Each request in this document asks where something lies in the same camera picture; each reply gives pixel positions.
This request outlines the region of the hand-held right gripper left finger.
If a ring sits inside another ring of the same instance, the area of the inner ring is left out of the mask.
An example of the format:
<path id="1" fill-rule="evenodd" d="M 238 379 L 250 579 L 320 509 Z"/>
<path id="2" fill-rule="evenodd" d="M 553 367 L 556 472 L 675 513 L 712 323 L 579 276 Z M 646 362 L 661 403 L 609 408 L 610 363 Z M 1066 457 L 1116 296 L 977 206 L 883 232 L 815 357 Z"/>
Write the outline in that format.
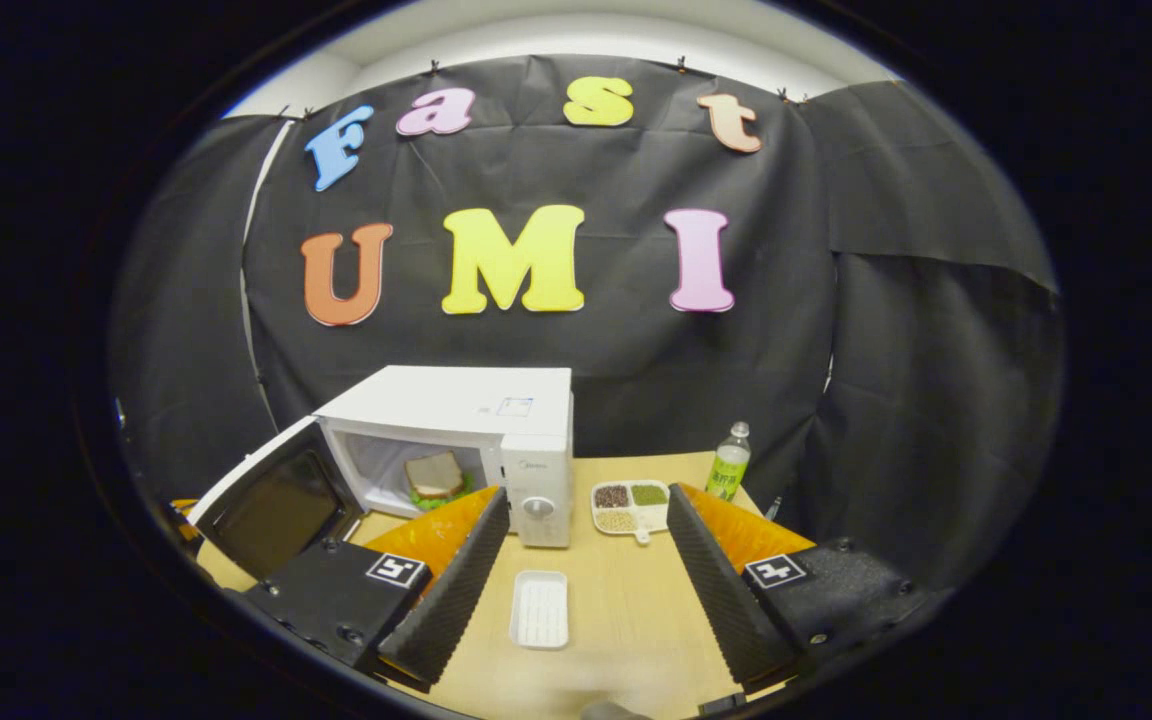
<path id="1" fill-rule="evenodd" d="M 364 546 L 316 543 L 241 598 L 349 669 L 426 692 L 442 679 L 508 529 L 503 488 L 480 488 Z"/>

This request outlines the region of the white microwave oven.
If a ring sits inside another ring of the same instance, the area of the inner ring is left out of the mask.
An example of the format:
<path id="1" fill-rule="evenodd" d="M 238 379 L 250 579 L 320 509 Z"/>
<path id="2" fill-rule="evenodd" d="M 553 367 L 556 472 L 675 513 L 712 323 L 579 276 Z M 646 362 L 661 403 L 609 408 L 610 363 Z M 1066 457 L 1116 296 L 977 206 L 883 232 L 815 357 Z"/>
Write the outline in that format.
<path id="1" fill-rule="evenodd" d="M 257 579 L 362 516 L 417 518 L 453 500 L 417 492 L 449 455 L 462 492 L 503 488 L 526 547 L 566 548 L 573 525 L 567 367 L 385 366 L 282 430 L 207 488 L 189 524 Z"/>

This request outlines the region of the black backdrop cloth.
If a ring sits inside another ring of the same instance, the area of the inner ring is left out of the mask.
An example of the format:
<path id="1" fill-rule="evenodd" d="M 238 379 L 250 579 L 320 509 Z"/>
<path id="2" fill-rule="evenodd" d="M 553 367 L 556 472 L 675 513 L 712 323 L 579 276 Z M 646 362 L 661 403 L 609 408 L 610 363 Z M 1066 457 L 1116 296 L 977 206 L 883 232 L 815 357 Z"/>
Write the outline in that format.
<path id="1" fill-rule="evenodd" d="M 160 500 L 382 366 L 567 366 L 581 456 L 746 420 L 776 521 L 958 588 L 1041 478 L 1064 314 L 1023 200 L 914 88 L 513 56 L 211 126 L 108 357 Z"/>

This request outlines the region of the green label drink bottle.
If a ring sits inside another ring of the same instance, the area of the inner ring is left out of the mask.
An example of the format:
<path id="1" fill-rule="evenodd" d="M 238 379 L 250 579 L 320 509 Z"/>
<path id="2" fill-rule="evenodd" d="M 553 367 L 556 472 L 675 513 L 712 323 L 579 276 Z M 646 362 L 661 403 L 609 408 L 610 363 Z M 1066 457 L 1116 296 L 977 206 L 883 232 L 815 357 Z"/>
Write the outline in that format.
<path id="1" fill-rule="evenodd" d="M 705 492 L 708 495 L 732 501 L 736 497 L 742 479 L 744 479 L 753 447 L 749 442 L 750 429 L 745 420 L 732 424 L 730 432 L 717 445 L 712 465 L 710 465 Z"/>

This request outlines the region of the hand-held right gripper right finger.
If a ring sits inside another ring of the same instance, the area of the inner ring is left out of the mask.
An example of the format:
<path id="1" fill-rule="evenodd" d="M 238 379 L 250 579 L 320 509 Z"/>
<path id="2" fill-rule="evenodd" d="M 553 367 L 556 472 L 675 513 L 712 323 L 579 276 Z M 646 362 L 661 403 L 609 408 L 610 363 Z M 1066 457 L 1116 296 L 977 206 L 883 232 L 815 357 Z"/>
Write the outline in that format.
<path id="1" fill-rule="evenodd" d="M 745 691 L 840 674 L 932 611 L 920 583 L 852 539 L 809 541 L 702 488 L 672 484 L 667 525 Z"/>

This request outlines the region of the white divided bean dish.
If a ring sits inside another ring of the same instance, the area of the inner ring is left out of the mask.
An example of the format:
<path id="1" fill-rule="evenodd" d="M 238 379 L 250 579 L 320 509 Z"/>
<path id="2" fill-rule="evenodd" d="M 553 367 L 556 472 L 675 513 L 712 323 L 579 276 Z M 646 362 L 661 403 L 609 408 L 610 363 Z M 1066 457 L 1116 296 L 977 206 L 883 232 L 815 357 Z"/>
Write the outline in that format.
<path id="1" fill-rule="evenodd" d="M 631 536 L 641 546 L 668 530 L 669 488 L 650 480 L 602 482 L 590 495 L 591 521 L 605 536 Z"/>

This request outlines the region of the bread and lettuce sandwich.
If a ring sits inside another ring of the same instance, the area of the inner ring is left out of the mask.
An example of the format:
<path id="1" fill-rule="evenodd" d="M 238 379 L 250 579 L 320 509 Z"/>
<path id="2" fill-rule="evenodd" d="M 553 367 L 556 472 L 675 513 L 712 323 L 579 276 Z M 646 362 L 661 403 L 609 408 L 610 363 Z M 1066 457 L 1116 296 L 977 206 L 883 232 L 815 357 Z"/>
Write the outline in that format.
<path id="1" fill-rule="evenodd" d="M 450 450 L 404 462 L 410 501 L 420 511 L 439 509 L 473 491 L 473 479 Z"/>

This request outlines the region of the small white ribbed tray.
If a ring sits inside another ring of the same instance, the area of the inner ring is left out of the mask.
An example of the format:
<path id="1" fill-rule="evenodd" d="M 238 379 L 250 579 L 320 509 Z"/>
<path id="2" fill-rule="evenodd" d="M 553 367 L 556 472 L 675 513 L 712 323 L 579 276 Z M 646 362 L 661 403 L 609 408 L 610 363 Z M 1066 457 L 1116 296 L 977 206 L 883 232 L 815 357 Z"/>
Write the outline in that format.
<path id="1" fill-rule="evenodd" d="M 568 579 L 561 571 L 521 571 L 511 596 L 509 638 L 526 650 L 558 651 L 570 642 Z"/>

